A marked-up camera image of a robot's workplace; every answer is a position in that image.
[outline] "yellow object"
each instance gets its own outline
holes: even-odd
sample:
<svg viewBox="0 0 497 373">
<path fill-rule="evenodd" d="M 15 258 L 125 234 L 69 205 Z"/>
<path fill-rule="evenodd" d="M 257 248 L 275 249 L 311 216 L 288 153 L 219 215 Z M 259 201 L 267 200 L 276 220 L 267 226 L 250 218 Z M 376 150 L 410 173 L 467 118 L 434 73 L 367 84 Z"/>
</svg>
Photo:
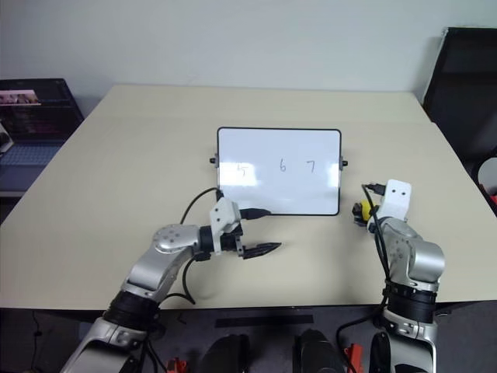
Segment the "yellow object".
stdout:
<svg viewBox="0 0 497 373">
<path fill-rule="evenodd" d="M 370 203 L 367 200 L 361 200 L 360 205 L 363 207 L 362 212 L 363 212 L 364 221 L 370 220 L 370 217 L 371 217 L 370 211 L 371 211 L 371 208 L 373 208 L 373 207 L 370 206 Z"/>
</svg>

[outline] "cable connector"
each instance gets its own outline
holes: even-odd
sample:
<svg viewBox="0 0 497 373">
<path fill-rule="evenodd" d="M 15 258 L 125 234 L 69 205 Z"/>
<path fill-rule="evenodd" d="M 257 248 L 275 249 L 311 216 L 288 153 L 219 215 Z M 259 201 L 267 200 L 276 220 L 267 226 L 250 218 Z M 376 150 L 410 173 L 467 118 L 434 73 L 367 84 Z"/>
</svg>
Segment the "cable connector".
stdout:
<svg viewBox="0 0 497 373">
<path fill-rule="evenodd" d="M 384 184 L 378 183 L 370 183 L 366 185 L 366 188 L 373 191 L 375 194 L 380 194 L 381 196 L 385 195 L 385 191 L 387 190 L 387 186 Z"/>
</svg>

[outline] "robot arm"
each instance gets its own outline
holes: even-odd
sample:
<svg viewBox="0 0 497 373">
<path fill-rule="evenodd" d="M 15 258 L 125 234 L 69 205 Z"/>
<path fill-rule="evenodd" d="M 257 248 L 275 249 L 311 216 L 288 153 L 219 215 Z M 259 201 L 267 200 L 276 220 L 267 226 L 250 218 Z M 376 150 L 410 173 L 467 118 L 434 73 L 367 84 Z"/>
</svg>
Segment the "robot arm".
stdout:
<svg viewBox="0 0 497 373">
<path fill-rule="evenodd" d="M 252 217 L 268 211 L 251 210 Z M 168 225 L 153 236 L 148 250 L 133 265 L 120 292 L 71 355 L 63 373 L 133 372 L 138 360 L 131 353 L 148 336 L 181 266 L 192 257 L 208 260 L 212 252 L 236 251 L 243 259 L 264 255 L 280 244 L 268 242 L 246 249 L 241 244 L 242 215 L 238 205 L 222 197 L 210 212 L 211 226 Z"/>
<path fill-rule="evenodd" d="M 433 321 L 436 293 L 445 268 L 442 249 L 425 241 L 405 222 L 411 186 L 389 180 L 370 185 L 383 194 L 377 211 L 379 227 L 371 218 L 370 232 L 380 229 L 385 243 L 389 278 L 384 296 L 388 304 L 371 345 L 370 372 L 436 373 L 436 331 Z"/>
</svg>

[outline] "whiteboard frame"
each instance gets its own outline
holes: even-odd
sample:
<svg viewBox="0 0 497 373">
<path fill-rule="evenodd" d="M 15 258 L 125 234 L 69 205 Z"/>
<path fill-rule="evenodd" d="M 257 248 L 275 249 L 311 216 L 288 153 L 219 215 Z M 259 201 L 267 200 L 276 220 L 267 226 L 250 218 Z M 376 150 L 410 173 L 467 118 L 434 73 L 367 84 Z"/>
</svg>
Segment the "whiteboard frame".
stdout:
<svg viewBox="0 0 497 373">
<path fill-rule="evenodd" d="M 273 216 L 336 216 L 340 213 L 340 195 L 342 188 L 342 132 L 338 128 L 285 128 L 285 127 L 232 127 L 232 126 L 222 126 L 219 127 L 216 131 L 216 139 L 217 139 L 217 147 L 216 147 L 216 159 L 217 159 L 217 187 L 221 190 L 220 175 L 219 175 L 219 163 L 221 161 L 220 153 L 219 153 L 219 131 L 223 129 L 230 130 L 283 130 L 283 131 L 336 131 L 339 133 L 339 187 L 338 187 L 338 206 L 335 214 L 273 214 Z"/>
</svg>

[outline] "laptop screen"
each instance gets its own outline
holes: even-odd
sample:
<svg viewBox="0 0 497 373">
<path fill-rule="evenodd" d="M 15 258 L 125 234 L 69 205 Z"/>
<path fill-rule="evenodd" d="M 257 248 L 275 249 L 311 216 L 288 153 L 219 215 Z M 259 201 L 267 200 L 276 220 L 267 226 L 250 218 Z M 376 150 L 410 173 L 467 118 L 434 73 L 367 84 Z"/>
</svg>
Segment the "laptop screen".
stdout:
<svg viewBox="0 0 497 373">
<path fill-rule="evenodd" d="M 14 142 L 65 141 L 83 119 L 64 79 L 0 80 L 0 122 Z"/>
</svg>

